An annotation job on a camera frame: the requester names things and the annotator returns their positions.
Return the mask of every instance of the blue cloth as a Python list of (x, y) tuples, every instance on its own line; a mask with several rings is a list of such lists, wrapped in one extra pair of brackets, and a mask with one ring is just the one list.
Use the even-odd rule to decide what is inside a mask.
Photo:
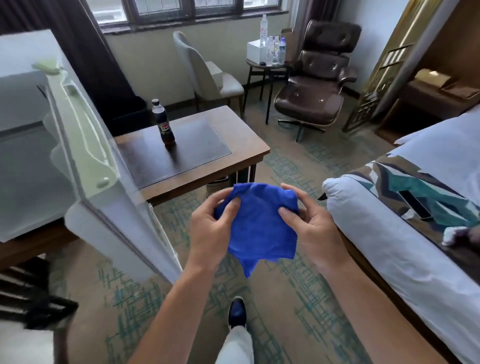
[(239, 183), (214, 212), (222, 216), (225, 206), (239, 197), (240, 209), (232, 223), (228, 252), (236, 256), (245, 277), (249, 277), (259, 259), (293, 259), (297, 234), (278, 213), (280, 207), (299, 213), (295, 192), (266, 183)]

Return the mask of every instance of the white bedding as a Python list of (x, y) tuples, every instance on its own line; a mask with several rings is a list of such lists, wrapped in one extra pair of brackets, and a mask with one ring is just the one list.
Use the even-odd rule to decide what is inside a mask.
[[(480, 107), (399, 140), (400, 155), (480, 205)], [(350, 177), (323, 184), (335, 223), (463, 363), (480, 362), (480, 287)]]

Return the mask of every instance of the black desk mat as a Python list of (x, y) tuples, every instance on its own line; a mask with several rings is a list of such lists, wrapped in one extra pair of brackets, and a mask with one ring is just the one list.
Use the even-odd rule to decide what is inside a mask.
[(170, 122), (176, 146), (168, 151), (158, 128), (148, 128), (143, 137), (118, 145), (138, 188), (231, 154), (205, 119), (177, 124)]

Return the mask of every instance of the window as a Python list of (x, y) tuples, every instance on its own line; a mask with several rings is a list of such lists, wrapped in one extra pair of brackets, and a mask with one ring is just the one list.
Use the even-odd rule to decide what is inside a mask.
[(102, 27), (193, 20), (262, 9), (280, 9), (281, 0), (86, 0)]

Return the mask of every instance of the smartphone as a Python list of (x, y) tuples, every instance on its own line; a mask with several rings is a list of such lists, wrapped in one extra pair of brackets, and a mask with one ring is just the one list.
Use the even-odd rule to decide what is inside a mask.
[(411, 209), (420, 216), (421, 220), (433, 220), (432, 214), (414, 195), (412, 195), (410, 191), (398, 191), (398, 194), (411, 207)]

